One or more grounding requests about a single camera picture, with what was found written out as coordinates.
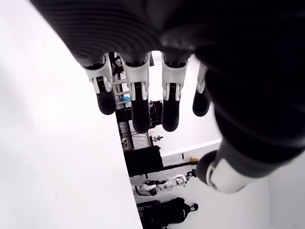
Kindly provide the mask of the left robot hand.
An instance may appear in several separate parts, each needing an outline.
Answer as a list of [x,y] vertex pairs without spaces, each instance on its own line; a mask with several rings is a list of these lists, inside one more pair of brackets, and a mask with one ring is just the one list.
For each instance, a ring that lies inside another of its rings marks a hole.
[[198,177],[235,193],[305,150],[305,3],[302,0],[34,0],[82,66],[103,114],[115,112],[109,53],[119,54],[134,128],[150,126],[150,52],[162,54],[162,125],[179,123],[191,55],[200,61],[193,112],[210,104],[223,136]]

